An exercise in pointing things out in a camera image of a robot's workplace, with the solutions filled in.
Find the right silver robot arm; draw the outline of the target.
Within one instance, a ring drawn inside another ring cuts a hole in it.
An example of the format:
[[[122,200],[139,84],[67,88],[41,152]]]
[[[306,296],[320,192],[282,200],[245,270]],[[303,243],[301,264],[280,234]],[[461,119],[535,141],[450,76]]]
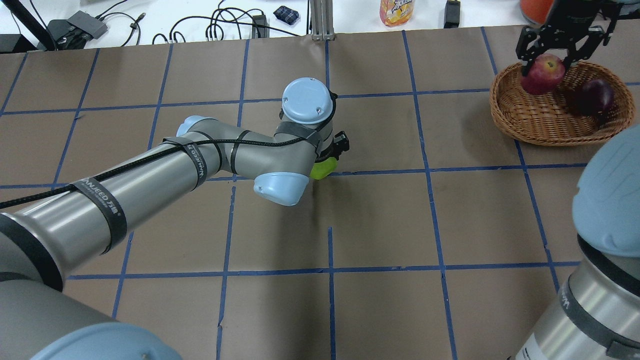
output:
[[[516,55],[528,75],[550,49],[565,49],[566,68],[610,41],[592,26],[606,3],[631,0],[554,0],[539,28],[524,26]],[[524,344],[507,360],[639,359],[639,124],[616,134],[586,165],[572,217],[583,253]]]

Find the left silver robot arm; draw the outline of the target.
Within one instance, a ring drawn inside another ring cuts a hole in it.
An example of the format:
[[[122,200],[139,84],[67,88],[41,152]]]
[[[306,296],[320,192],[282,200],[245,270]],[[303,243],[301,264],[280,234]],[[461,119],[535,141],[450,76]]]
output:
[[[175,136],[119,166],[2,202],[1,358],[179,360],[151,331],[66,296],[67,276],[220,171],[252,179],[261,198],[297,205],[314,165],[349,148],[345,133],[333,130],[337,105],[322,81],[295,79],[272,136],[192,115]]]

